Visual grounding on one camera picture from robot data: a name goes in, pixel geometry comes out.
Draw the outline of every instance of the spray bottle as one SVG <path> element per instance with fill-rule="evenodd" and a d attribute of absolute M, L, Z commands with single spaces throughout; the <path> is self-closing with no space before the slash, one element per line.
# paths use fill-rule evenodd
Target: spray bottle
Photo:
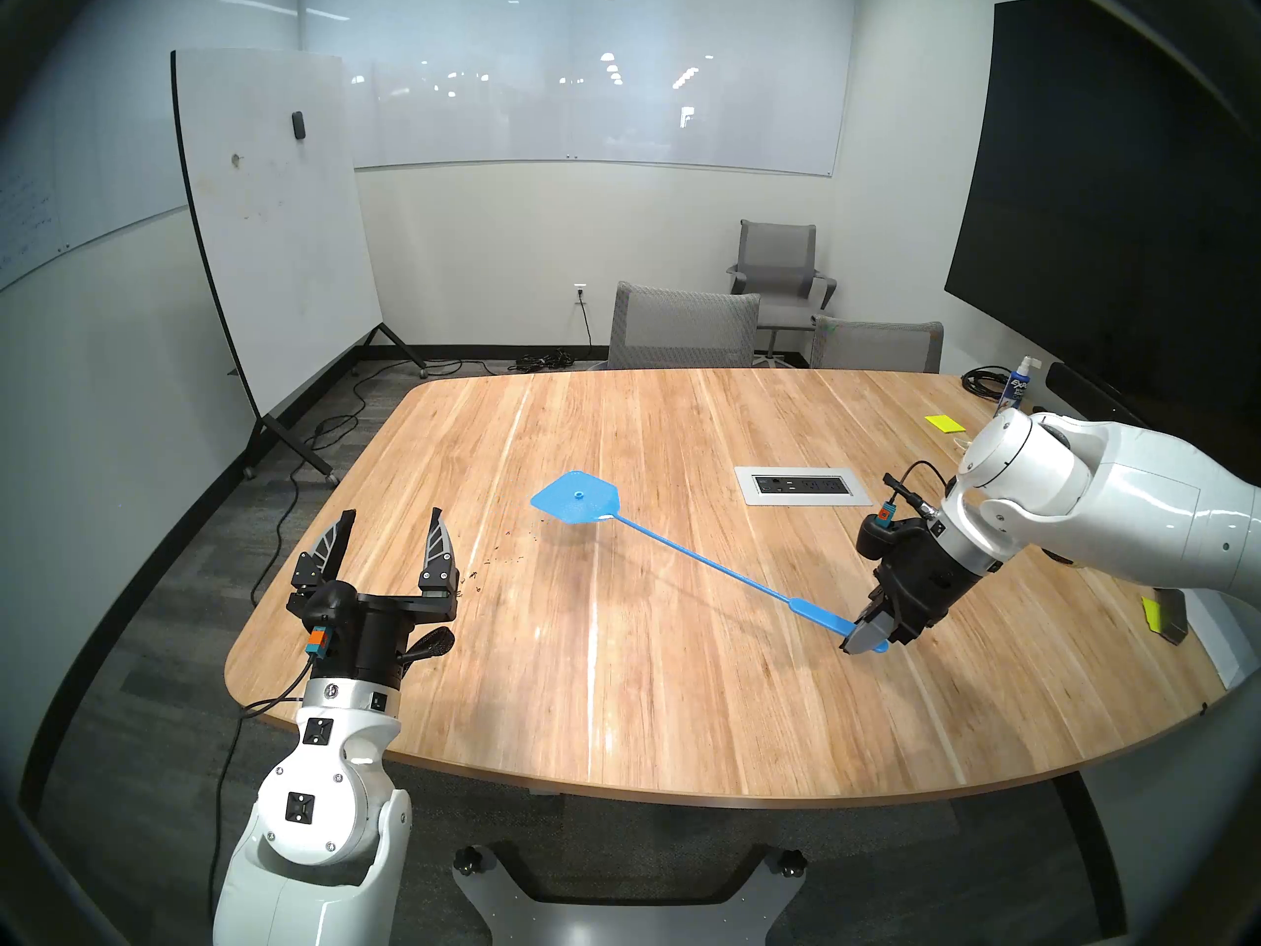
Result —
<path fill-rule="evenodd" d="M 994 411 L 995 416 L 1011 406 L 1015 406 L 1018 410 L 1020 409 L 1020 401 L 1024 399 L 1024 391 L 1029 388 L 1030 368 L 1040 370 L 1042 361 L 1035 359 L 1031 356 L 1024 357 L 1024 362 L 1020 363 L 1020 367 L 1008 377 L 1008 385 L 1002 388 L 1002 396 L 999 397 L 999 407 Z"/>

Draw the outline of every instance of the sticky note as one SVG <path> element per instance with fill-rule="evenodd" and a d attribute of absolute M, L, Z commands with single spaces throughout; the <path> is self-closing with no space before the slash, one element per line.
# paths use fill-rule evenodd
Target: sticky note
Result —
<path fill-rule="evenodd" d="M 1154 633 L 1160 633 L 1160 604 L 1148 597 L 1142 598 L 1142 613 L 1148 618 L 1148 627 Z"/>
<path fill-rule="evenodd" d="M 957 434 L 967 428 L 963 426 L 958 420 L 953 420 L 946 414 L 939 414 L 937 416 L 926 416 L 928 423 L 941 430 L 943 434 Z"/>

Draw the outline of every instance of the cable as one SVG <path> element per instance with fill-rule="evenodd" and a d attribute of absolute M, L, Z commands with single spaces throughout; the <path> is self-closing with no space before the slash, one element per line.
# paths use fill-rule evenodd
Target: cable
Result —
<path fill-rule="evenodd" d="M 551 370 L 567 370 L 574 365 L 574 357 L 562 348 L 554 348 L 541 356 L 522 356 L 511 366 L 508 372 L 547 372 Z"/>
<path fill-rule="evenodd" d="M 997 402 L 1002 396 L 1002 390 L 1006 387 L 1009 378 L 1011 378 L 1011 370 L 1006 366 L 981 366 L 965 372 L 960 377 L 960 382 L 973 396 Z"/>
<path fill-rule="evenodd" d="M 241 727 L 247 719 L 256 719 L 265 711 L 271 711 L 282 701 L 301 701 L 300 698 L 290 698 L 289 692 L 298 687 L 299 681 L 306 677 L 306 672 L 311 670 L 311 665 L 314 663 L 315 656 L 310 655 L 306 658 L 306 663 L 303 666 L 303 670 L 289 687 L 274 699 L 251 701 L 237 714 L 236 730 L 232 733 L 232 742 L 228 743 L 228 754 L 223 761 L 223 768 L 219 771 L 219 780 L 214 785 L 214 850 L 211 853 L 211 874 L 209 878 L 206 879 L 206 918 L 209 921 L 212 927 L 214 926 L 214 872 L 218 870 L 219 867 L 219 848 L 223 840 L 223 781 L 227 780 L 228 767 L 232 764 L 232 754 L 236 752 L 236 744 L 241 738 Z"/>
<path fill-rule="evenodd" d="M 400 359 L 398 362 L 391 362 L 388 366 L 382 366 L 376 372 L 373 372 L 371 376 L 364 376 L 362 380 L 359 380 L 357 383 L 354 383 L 354 386 L 351 387 L 351 392 L 353 392 L 356 395 L 356 397 L 359 400 L 359 405 L 354 409 L 354 412 L 337 414 L 335 416 L 325 416 L 323 420 L 320 420 L 318 424 L 315 424 L 315 430 L 311 433 L 310 436 L 306 438 L 306 440 L 304 443 L 311 450 L 325 450 L 327 448 L 330 448 L 330 447 L 333 447 L 333 444 L 338 443 L 342 438 L 344 438 L 352 430 L 354 430 L 359 425 L 359 414 L 363 412 L 363 410 L 368 405 L 368 401 L 364 400 L 363 396 L 359 394 L 359 386 L 362 386 L 364 382 L 375 380 L 377 376 L 380 376 L 386 370 L 396 368 L 397 366 L 402 366 L 402 365 L 405 365 L 405 363 L 407 363 L 410 361 L 411 359 Z M 449 375 L 449 373 L 443 372 L 443 373 L 438 373 L 438 375 L 445 376 L 445 375 Z M 332 440 L 325 440 L 323 444 L 317 445 L 317 441 L 322 436 L 324 436 L 324 434 L 333 434 L 333 433 L 337 433 L 338 430 L 342 430 L 342 433 L 338 434 L 337 436 L 334 436 Z M 259 587 L 261 587 L 262 585 L 262 580 L 265 580 L 267 578 L 267 573 L 271 571 L 271 566 L 275 565 L 276 560 L 280 558 L 280 550 L 284 547 L 285 536 L 284 536 L 284 532 L 281 532 L 281 528 L 284 527 L 285 521 L 293 513 L 294 508 L 298 507 L 298 497 L 301 493 L 301 488 L 298 484 L 298 478 L 295 478 L 294 476 L 299 470 L 303 469 L 303 465 L 305 463 L 306 463 L 306 459 L 305 458 L 300 458 L 298 460 L 298 464 L 294 465 L 294 469 L 289 472 L 289 483 L 294 486 L 294 497 L 290 499 L 289 507 L 285 508 L 285 513 L 280 516 L 280 521 L 276 522 L 276 547 L 271 552 L 271 559 L 267 560 L 267 565 L 265 565 L 262 568 L 262 573 L 259 574 L 259 579 L 256 579 L 253 581 L 253 585 L 250 588 L 250 604 L 253 605 L 253 607 L 259 605 L 259 600 L 257 600 Z"/>
<path fill-rule="evenodd" d="M 907 476 L 910 474 L 910 472 L 914 470 L 915 468 L 918 468 L 921 464 L 923 464 L 926 468 L 928 468 L 929 470 L 932 470 L 933 474 L 937 476 L 937 481 L 939 481 L 942 483 L 943 488 L 948 488 L 950 487 L 950 484 L 946 483 L 946 478 L 943 478 L 942 473 L 937 468 L 933 467 L 933 464 L 932 464 L 931 460 L 917 460 L 914 464 L 912 464 L 909 468 L 907 468 L 905 474 L 903 474 L 900 478 L 898 478 L 898 483 L 899 484 L 905 484 L 907 483 Z"/>
<path fill-rule="evenodd" d="M 578 293 L 578 307 L 583 309 L 583 328 L 586 329 L 586 354 L 583 356 L 583 362 L 586 362 L 591 357 L 591 351 L 595 346 L 591 344 L 591 325 L 586 320 L 586 301 L 583 300 L 583 291 Z"/>
<path fill-rule="evenodd" d="M 433 359 L 431 362 L 427 362 L 425 365 L 426 366 L 446 366 L 446 365 L 453 363 L 453 362 L 455 363 L 455 368 L 453 368 L 453 370 L 448 370 L 446 372 L 429 372 L 426 370 L 426 373 L 430 375 L 430 376 L 450 376 L 453 372 L 459 372 L 459 370 L 460 370 L 462 366 L 480 366 L 482 368 L 485 370 L 485 375 L 487 376 L 498 376 L 498 375 L 501 375 L 501 373 L 493 371 L 489 366 L 485 365 L 485 362 L 483 362 L 479 358 L 439 358 L 439 359 Z"/>
<path fill-rule="evenodd" d="M 591 341 L 591 323 L 586 317 L 586 301 L 583 300 L 583 291 L 578 293 L 578 307 L 583 309 L 583 328 L 586 329 L 586 352 L 583 354 L 583 362 L 591 358 L 591 352 L 595 351 L 595 344 Z M 551 352 L 543 352 L 541 356 L 522 356 L 511 366 L 508 366 L 508 372 L 552 372 L 556 370 L 567 370 L 574 365 L 574 357 L 562 348 L 554 348 Z"/>

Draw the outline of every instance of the wooden table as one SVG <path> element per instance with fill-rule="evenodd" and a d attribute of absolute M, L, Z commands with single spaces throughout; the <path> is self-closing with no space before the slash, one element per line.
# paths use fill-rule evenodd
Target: wooden table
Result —
<path fill-rule="evenodd" d="M 390 756 L 566 792 L 719 806 L 826 806 L 992 790 L 1137 745 L 1223 694 L 1194 633 L 1148 631 L 1140 590 L 1035 549 L 907 647 L 837 637 L 615 522 L 567 526 L 530 496 L 571 468 L 622 511 L 789 595 L 854 617 L 870 508 L 747 507 L 733 465 L 851 467 L 873 497 L 917 458 L 962 453 L 994 404 L 953 376 L 680 370 L 422 385 L 298 544 L 358 510 L 342 578 L 415 588 L 430 507 L 463 571 L 456 643 L 412 666 Z M 910 478 L 932 501 L 924 469 Z M 228 655 L 241 703 L 303 665 L 285 612 L 296 549 Z M 295 705 L 277 708 L 295 718 Z"/>

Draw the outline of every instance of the wall-mounted whiteboard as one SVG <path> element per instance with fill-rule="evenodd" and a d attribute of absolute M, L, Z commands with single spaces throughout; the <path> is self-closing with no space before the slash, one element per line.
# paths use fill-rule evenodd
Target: wall-mounted whiteboard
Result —
<path fill-rule="evenodd" d="M 0 127 L 0 288 L 184 204 L 174 47 L 296 48 L 296 0 L 91 0 Z"/>
<path fill-rule="evenodd" d="M 306 0 L 354 164 L 585 159 L 831 174 L 854 0 Z"/>
<path fill-rule="evenodd" d="M 174 53 L 189 209 L 260 415 L 381 324 L 343 77 L 298 50 Z"/>

